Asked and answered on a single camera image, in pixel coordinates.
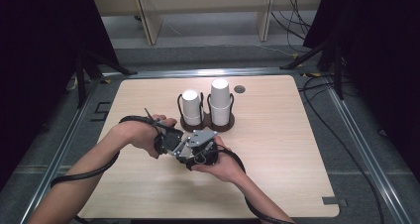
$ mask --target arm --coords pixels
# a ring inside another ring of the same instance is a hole
[[[216,137],[215,142],[225,147],[220,137]],[[230,156],[219,153],[219,159],[214,166],[196,165],[193,166],[192,169],[209,172],[222,181],[231,182],[244,194],[250,204],[264,215],[287,222],[293,222],[280,207],[263,193]]]
[[[176,123],[174,119],[154,115],[164,120],[164,125]],[[146,150],[153,158],[158,158],[154,148],[157,130],[152,126],[128,121],[113,127],[109,133],[88,153],[86,153],[66,175],[78,174],[102,168],[125,146]],[[55,185],[32,214],[29,223],[69,223],[89,199],[101,174],[88,179],[62,182]]]

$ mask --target forearm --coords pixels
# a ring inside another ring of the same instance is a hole
[[[240,175],[234,185],[260,213],[282,221],[293,222],[246,174]]]
[[[66,175],[102,168],[122,149],[126,141],[115,128],[84,155]],[[69,223],[87,202],[102,174],[56,184],[33,213],[30,223]]]

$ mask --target hand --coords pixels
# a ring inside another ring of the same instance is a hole
[[[219,150],[230,150],[225,146],[225,144],[219,136],[216,136],[214,138],[214,141],[216,142],[216,144],[220,145],[218,147]],[[191,169],[211,173],[220,180],[227,182],[235,182],[242,175],[245,175],[238,163],[232,157],[224,153],[219,153],[219,159],[213,166],[195,165]]]
[[[166,127],[170,127],[176,124],[176,120],[173,118],[167,118],[164,115],[153,115],[154,119],[159,118]],[[158,158],[158,152],[155,150],[155,137],[158,132],[161,132],[161,128],[155,129],[151,125],[138,121],[127,121],[119,124],[122,130],[127,136],[127,143],[132,144],[136,148],[144,149],[149,153],[149,156]]]

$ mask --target stacked white cups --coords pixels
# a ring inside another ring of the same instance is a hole
[[[186,124],[197,126],[202,122],[203,111],[200,109],[200,102],[200,96],[197,91],[187,89],[182,93],[183,119]]]
[[[211,84],[210,110],[212,123],[225,126],[231,115],[231,97],[226,79],[216,78]]]

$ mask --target wooden tabletop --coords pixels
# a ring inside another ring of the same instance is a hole
[[[288,75],[225,77],[235,96],[235,125],[219,135],[254,182],[292,217],[334,217],[332,197],[296,84]],[[100,139],[127,115],[164,114],[179,121],[176,99],[188,88],[210,93],[214,77],[125,80]],[[235,86],[245,87],[236,93]],[[175,128],[182,130],[178,123]],[[107,170],[80,212],[85,218],[253,218],[243,194],[208,173],[189,171],[174,157],[158,160],[132,146]]]

